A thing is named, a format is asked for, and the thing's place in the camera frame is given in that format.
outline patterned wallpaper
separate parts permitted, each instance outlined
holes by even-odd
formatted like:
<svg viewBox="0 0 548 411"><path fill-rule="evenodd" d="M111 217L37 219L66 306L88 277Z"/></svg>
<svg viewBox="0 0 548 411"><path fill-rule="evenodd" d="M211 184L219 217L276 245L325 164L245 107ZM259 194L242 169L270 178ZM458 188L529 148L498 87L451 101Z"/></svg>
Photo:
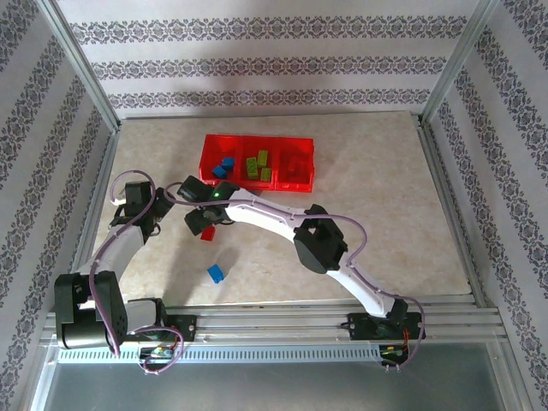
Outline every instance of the patterned wallpaper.
<svg viewBox="0 0 548 411"><path fill-rule="evenodd" d="M473 264L534 409L548 409L547 27L542 2L501 2L432 121Z"/></svg>
<svg viewBox="0 0 548 411"><path fill-rule="evenodd" d="M477 3L58 2L121 118L419 112Z"/></svg>
<svg viewBox="0 0 548 411"><path fill-rule="evenodd" d="M33 0L0 0L0 410L17 409L110 132Z"/></svg>

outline marble surface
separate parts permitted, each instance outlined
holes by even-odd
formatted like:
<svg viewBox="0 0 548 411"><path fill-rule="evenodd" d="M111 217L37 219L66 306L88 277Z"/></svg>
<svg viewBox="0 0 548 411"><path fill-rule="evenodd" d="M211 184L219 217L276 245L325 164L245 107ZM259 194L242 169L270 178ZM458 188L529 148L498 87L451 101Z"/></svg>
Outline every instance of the marble surface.
<svg viewBox="0 0 548 411"><path fill-rule="evenodd" d="M369 242L358 260L388 290L470 291L407 112L126 121L110 181L128 169L145 170L159 186L197 175L206 134L313 138L313 193L261 197L288 206L317 203L360 221ZM105 200L96 245L114 211ZM351 297L331 278L302 267L294 246L273 233L242 223L218 226L213 242L193 237L183 221L189 211L174 207L161 235L135 255L120 283L124 298L158 296L173 306ZM355 249L360 233L345 223L339 227ZM206 271L213 264L228 272L220 284Z"/></svg>

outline red tray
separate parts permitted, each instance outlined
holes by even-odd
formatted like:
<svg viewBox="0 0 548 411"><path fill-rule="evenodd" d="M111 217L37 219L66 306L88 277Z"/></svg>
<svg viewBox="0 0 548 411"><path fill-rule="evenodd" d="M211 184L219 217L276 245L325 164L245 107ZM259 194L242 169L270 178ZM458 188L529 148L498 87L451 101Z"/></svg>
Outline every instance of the red tray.
<svg viewBox="0 0 548 411"><path fill-rule="evenodd" d="M267 167L272 169L270 182L249 180L246 159L268 151ZM212 171L223 158L235 159L233 171L226 179ZM200 160L200 179L208 184L233 182L249 190L296 191L311 193L314 180L314 140L255 135L208 134Z"/></svg>

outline blue cube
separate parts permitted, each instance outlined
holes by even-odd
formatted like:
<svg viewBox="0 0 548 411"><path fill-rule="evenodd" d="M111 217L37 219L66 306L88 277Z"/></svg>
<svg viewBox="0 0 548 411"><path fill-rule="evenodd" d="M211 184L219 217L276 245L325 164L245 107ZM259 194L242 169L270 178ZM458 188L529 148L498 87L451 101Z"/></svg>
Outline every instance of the blue cube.
<svg viewBox="0 0 548 411"><path fill-rule="evenodd" d="M224 280L224 274L217 264L213 267L209 267L207 272L209 272L209 275L215 284L219 284Z"/></svg>
<svg viewBox="0 0 548 411"><path fill-rule="evenodd" d="M226 176L227 176L226 170L223 167L221 167L220 165L218 165L217 167L215 167L213 169L213 175L216 178L226 178Z"/></svg>
<svg viewBox="0 0 548 411"><path fill-rule="evenodd" d="M227 171L232 171L234 169L235 160L232 157L223 158L223 163L221 164L223 168Z"/></svg>

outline green cube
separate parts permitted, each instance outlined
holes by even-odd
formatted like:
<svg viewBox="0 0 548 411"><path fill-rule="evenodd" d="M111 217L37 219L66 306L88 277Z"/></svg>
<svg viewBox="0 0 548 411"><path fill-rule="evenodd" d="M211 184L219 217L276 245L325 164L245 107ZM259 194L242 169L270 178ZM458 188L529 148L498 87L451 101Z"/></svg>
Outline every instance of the green cube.
<svg viewBox="0 0 548 411"><path fill-rule="evenodd" d="M268 159L267 150L259 150L259 155L257 157L257 165L259 167L266 167L266 160Z"/></svg>
<svg viewBox="0 0 548 411"><path fill-rule="evenodd" d="M270 182L272 177L272 170L268 167L264 167L260 171L260 180L262 182Z"/></svg>
<svg viewBox="0 0 548 411"><path fill-rule="evenodd" d="M247 177L250 180L259 179L259 169L257 168L257 158L250 157L246 160L247 163Z"/></svg>

